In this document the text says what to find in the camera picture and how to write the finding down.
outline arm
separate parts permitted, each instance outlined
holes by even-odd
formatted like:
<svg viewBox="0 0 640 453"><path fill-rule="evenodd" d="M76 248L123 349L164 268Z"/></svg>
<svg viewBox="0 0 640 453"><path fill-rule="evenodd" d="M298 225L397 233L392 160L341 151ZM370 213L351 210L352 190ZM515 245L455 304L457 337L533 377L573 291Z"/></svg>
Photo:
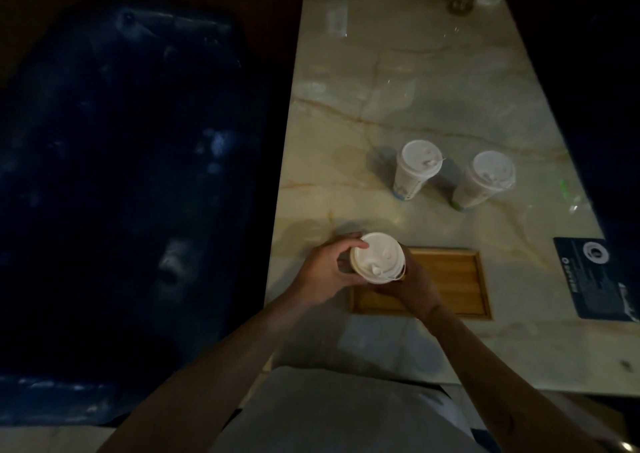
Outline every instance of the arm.
<svg viewBox="0 0 640 453"><path fill-rule="evenodd" d="M314 248L291 286L267 308L180 370L137 407L100 448L111 452L206 452L284 335L314 305L364 278L338 256L367 247L362 233Z"/></svg>
<svg viewBox="0 0 640 453"><path fill-rule="evenodd" d="M508 368L440 299L404 248L404 281L374 287L396 296L440 343L484 423L505 452L601 452L551 401Z"/></svg>

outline table top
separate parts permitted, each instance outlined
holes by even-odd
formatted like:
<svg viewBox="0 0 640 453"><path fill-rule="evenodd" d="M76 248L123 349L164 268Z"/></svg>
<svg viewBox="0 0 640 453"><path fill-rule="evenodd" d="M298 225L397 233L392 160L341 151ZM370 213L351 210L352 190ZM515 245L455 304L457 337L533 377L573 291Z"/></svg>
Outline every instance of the table top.
<svg viewBox="0 0 640 453"><path fill-rule="evenodd" d="M396 152L426 139L446 157L412 200L390 191ZM460 213L447 186L482 150L510 157L514 190ZM583 320L554 237L601 238L505 2L468 16L445 0L304 0L266 302L332 233L481 252L493 321L465 320L540 389L640 395L637 324ZM415 319L317 307L275 363L459 383Z"/></svg>

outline floor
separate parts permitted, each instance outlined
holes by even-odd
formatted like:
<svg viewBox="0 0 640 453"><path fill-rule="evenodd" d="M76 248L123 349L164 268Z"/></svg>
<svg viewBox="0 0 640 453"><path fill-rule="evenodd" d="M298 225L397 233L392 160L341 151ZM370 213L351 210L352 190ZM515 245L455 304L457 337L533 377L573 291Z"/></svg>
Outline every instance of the floor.
<svg viewBox="0 0 640 453"><path fill-rule="evenodd" d="M261 372L241 407L267 378ZM443 385L443 389L462 409L469 425L486 429L469 396L461 386ZM544 392L560 410L583 430L597 438L621 441L626 439L624 419L612 409L592 403L582 396ZM3 453L93 453L113 432L112 428L78 427L6 427L0 428L0 451Z"/></svg>

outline forearm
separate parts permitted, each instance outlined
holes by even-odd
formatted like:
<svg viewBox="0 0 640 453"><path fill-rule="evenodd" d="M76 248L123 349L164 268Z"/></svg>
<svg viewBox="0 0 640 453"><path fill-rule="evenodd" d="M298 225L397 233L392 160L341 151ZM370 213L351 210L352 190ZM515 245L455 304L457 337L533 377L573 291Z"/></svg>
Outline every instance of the forearm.
<svg viewBox="0 0 640 453"><path fill-rule="evenodd" d="M478 413L505 452L602 451L507 367L451 310L439 306L419 318L442 346Z"/></svg>
<svg viewBox="0 0 640 453"><path fill-rule="evenodd" d="M117 428L100 452L205 452L285 333L311 306L303 290L287 290L169 378Z"/></svg>

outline marble countertop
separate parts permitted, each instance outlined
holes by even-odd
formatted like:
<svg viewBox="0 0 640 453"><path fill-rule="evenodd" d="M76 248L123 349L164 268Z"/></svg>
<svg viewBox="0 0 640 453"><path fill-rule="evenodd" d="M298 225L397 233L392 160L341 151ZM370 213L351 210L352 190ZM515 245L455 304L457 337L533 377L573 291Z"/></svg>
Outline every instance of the marble countertop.
<svg viewBox="0 0 640 453"><path fill-rule="evenodd" d="M401 202L395 156L412 139L447 159ZM488 149L515 162L516 187L459 213L448 186ZM640 395L640 327L573 307L552 239L602 232L504 2L456 17L444 0L304 0L266 302L312 246L352 230L480 250L494 319L466 323L510 367L540 389ZM350 315L345 293L274 363L459 383L417 320Z"/></svg>

